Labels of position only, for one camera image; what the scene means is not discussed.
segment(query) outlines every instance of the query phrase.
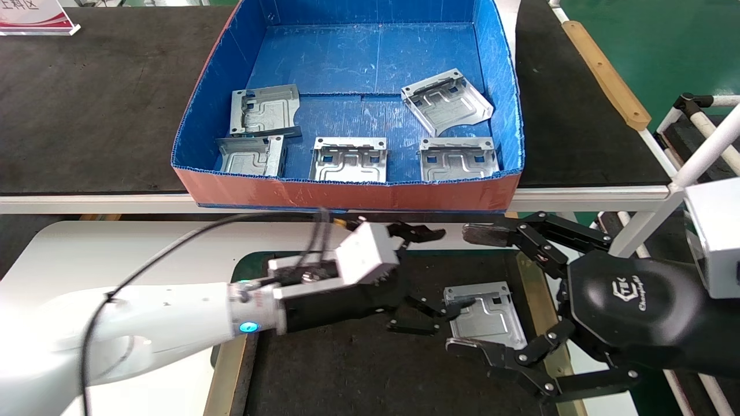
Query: logo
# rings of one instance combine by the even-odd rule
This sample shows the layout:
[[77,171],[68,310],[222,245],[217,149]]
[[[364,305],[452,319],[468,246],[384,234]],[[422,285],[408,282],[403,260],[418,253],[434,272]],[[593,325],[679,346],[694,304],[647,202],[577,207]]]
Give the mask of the logo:
[[625,302],[640,298],[637,307],[641,311],[648,308],[648,303],[645,301],[645,288],[637,276],[632,276],[631,282],[628,282],[627,278],[616,278],[616,281],[611,282],[611,288],[614,296]]

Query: white robotic arm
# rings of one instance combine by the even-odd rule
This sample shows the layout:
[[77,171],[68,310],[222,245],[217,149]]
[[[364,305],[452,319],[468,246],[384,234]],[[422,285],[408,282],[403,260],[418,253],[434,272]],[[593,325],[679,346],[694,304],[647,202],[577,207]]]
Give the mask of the white robotic arm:
[[[288,330],[285,303],[358,284],[372,286],[398,265],[391,236],[381,224],[362,223],[327,255],[336,263],[338,277],[304,279],[298,282],[302,284],[274,283],[280,272],[295,271],[300,263],[296,257],[271,261],[270,276],[255,281],[125,286],[96,321],[87,355],[88,384],[151,372],[245,333],[275,329],[282,335]],[[56,416],[70,405],[80,392],[87,324],[113,290],[59,296],[42,305],[31,323],[4,333],[0,348],[6,351],[0,357],[11,361],[0,363],[0,416]],[[351,317],[339,306],[328,306],[331,312],[318,314],[316,325]],[[1,317],[0,322],[14,318]]]
[[[246,332],[280,325],[284,332],[284,314],[272,295],[277,285],[254,285],[125,287],[95,326],[87,360],[90,385],[150,372]],[[47,302],[30,326],[37,332],[34,340],[6,334],[6,342],[24,342],[2,355],[12,361],[0,366],[0,415],[59,415],[69,406],[79,394],[85,326],[111,290],[72,292]]]

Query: black tabletop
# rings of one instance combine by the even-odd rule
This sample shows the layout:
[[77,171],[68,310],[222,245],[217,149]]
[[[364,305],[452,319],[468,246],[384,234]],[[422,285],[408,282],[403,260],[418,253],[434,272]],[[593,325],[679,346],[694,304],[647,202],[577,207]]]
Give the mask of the black tabletop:
[[[0,41],[0,195],[185,192],[169,165],[231,7],[70,8],[66,37]],[[521,187],[667,184],[543,0],[522,0]]]

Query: blue plastic bin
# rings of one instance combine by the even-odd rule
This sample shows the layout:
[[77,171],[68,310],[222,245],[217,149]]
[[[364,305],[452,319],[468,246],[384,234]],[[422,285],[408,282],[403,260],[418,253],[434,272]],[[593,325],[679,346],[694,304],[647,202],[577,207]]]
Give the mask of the blue plastic bin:
[[[494,104],[490,121],[443,136],[491,136],[490,178],[420,181],[428,133],[401,88],[457,68]],[[219,172],[216,138],[231,93],[296,84],[302,138],[286,139],[281,178]],[[387,182],[309,180],[317,136],[386,137]],[[221,33],[183,117],[172,166],[207,207],[505,209],[524,166],[519,90],[493,0],[242,0]]]

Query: red and white sign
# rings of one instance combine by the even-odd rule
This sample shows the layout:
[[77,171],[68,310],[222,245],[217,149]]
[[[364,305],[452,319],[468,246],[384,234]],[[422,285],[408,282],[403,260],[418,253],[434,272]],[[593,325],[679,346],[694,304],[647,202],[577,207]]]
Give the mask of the red and white sign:
[[0,35],[72,35],[79,28],[57,0],[0,0]]

